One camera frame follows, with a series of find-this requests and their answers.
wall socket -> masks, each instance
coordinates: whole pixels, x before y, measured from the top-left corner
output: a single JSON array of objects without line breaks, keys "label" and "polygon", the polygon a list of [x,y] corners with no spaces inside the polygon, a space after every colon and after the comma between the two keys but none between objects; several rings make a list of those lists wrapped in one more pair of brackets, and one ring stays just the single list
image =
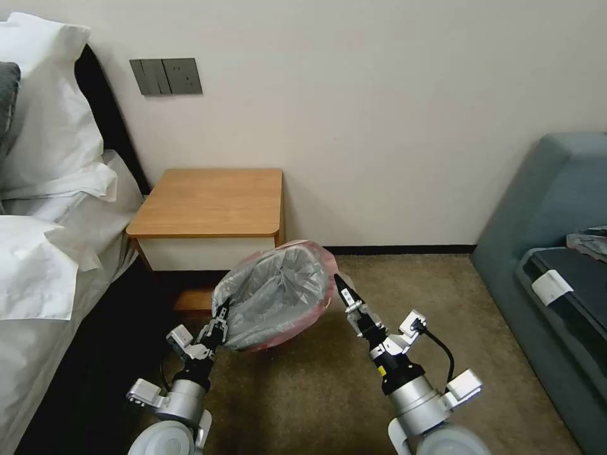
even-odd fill
[{"label": "wall socket", "polygon": [[202,93],[193,58],[135,59],[129,62],[144,96]]},{"label": "wall socket", "polygon": [[196,60],[162,59],[166,78],[173,94],[201,94],[200,78],[196,68]]}]

gray pillow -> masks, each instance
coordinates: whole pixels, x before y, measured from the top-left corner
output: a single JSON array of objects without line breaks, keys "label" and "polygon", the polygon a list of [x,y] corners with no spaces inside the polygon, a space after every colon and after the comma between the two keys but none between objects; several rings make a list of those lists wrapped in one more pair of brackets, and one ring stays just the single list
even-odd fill
[{"label": "gray pillow", "polygon": [[[8,132],[13,122],[21,70],[16,63],[0,62],[0,163],[8,152]],[[4,213],[0,201],[0,214]]]}]

white bracket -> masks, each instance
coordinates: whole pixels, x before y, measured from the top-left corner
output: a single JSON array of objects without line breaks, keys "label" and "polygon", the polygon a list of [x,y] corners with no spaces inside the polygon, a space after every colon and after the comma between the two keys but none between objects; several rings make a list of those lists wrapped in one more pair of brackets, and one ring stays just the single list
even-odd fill
[{"label": "white bracket", "polygon": [[467,369],[462,374],[447,384],[449,390],[443,395],[443,403],[447,409],[453,409],[455,406],[468,401],[470,398],[480,393],[482,382],[471,369]]}]

beige carpet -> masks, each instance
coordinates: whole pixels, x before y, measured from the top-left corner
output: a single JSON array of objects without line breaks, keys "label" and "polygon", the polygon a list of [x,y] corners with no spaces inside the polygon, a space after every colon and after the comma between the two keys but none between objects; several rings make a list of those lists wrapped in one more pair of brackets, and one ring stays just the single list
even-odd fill
[{"label": "beige carpet", "polygon": [[[338,263],[389,328],[418,309],[453,351],[456,373],[470,367],[480,376],[482,394],[452,421],[481,436],[494,455],[580,453],[468,256],[344,256]],[[205,453],[393,453],[391,405],[366,342],[341,310],[334,302],[316,325],[277,348],[219,352]],[[448,362],[437,346],[420,339],[410,357],[442,388]]]}]

baseboard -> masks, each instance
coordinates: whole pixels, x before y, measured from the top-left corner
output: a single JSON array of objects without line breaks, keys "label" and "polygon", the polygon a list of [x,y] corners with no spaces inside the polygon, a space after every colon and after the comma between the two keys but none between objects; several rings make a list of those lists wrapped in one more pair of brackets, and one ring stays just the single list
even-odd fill
[{"label": "baseboard", "polygon": [[334,255],[471,254],[476,245],[325,246]]}]

